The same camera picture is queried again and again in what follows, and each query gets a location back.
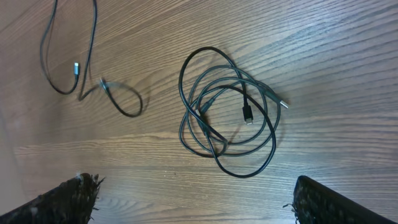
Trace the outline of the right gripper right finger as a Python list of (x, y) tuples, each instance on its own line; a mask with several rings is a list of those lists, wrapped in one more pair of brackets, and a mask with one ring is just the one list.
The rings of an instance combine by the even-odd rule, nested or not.
[(305, 175), (297, 178), (286, 206), (299, 224), (397, 224)]

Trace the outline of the black cable silver plugs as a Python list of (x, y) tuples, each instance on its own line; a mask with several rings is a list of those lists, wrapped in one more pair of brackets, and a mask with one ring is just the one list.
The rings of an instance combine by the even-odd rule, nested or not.
[[(91, 34), (90, 34), (90, 40), (89, 40), (89, 46), (88, 46), (88, 51), (87, 51), (87, 55), (86, 55), (86, 60), (85, 60), (85, 64), (84, 64), (84, 70), (83, 70), (83, 77), (81, 78), (81, 73), (80, 73), (80, 69), (81, 66), (78, 62), (75, 62), (73, 64), (73, 77), (74, 77), (74, 82), (72, 87), (69, 90), (61, 90), (59, 89), (56, 85), (53, 84), (51, 77), (50, 77), (50, 73), (49, 70), (47, 68), (47, 56), (48, 53), (44, 53), (45, 50), (45, 42), (48, 39), (48, 43), (50, 42), (50, 37), (47, 37), (50, 34), (50, 30), (55, 22), (55, 17), (56, 17), (56, 13), (57, 13), (57, 5), (58, 5), (58, 0), (54, 0), (53, 1), (53, 6), (52, 6), (52, 11), (49, 17), (49, 21), (48, 24), (44, 30), (44, 33), (42, 35), (42, 38), (40, 40), (40, 46), (39, 46), (39, 60), (40, 60), (40, 69), (41, 72), (43, 74), (43, 76), (45, 77), (45, 79), (47, 80), (47, 82), (49, 83), (49, 85), (52, 87), (53, 90), (55, 90), (57, 93), (61, 94), (61, 95), (70, 95), (72, 94), (75, 89), (78, 86), (78, 82), (80, 79), (82, 79), (82, 83), (81, 83), (81, 88), (78, 94), (78, 101), (83, 101), (88, 95), (90, 95), (91, 93), (93, 93), (96, 90), (103, 90), (106, 94), (106, 96), (108, 97), (108, 99), (110, 100), (110, 102), (113, 104), (113, 106), (124, 116), (128, 117), (128, 118), (136, 118), (138, 116), (140, 116), (142, 114), (142, 112), (144, 111), (144, 102), (142, 99), (142, 96), (140, 95), (140, 93), (135, 90), (133, 87), (124, 84), (124, 83), (120, 83), (120, 82), (107, 82), (104, 78), (102, 78), (99, 83), (93, 87), (91, 87), (89, 90), (84, 91), (85, 90), (85, 85), (86, 85), (86, 81), (87, 81), (87, 77), (88, 77), (88, 71), (89, 71), (89, 67), (90, 67), (90, 63), (91, 63), (91, 54), (93, 51), (93, 45), (94, 45), (94, 40), (95, 40), (95, 32), (96, 32), (96, 25), (97, 25), (97, 20), (98, 20), (98, 5), (97, 5), (97, 0), (92, 0), (93, 3), (93, 23), (91, 25)], [(139, 110), (138, 112), (135, 113), (128, 113), (126, 110), (122, 109), (121, 106), (116, 102), (116, 100), (114, 99), (114, 96), (112, 95), (110, 88), (111, 87), (118, 87), (121, 89), (125, 89), (128, 90), (130, 92), (133, 92), (138, 100), (139, 100)]]

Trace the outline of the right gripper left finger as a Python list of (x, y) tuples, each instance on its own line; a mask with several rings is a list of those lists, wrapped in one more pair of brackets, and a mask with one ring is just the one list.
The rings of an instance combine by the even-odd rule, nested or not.
[(87, 224), (92, 219), (91, 213), (95, 209), (103, 181), (98, 174), (78, 174), (30, 202), (1, 215), (1, 224)]

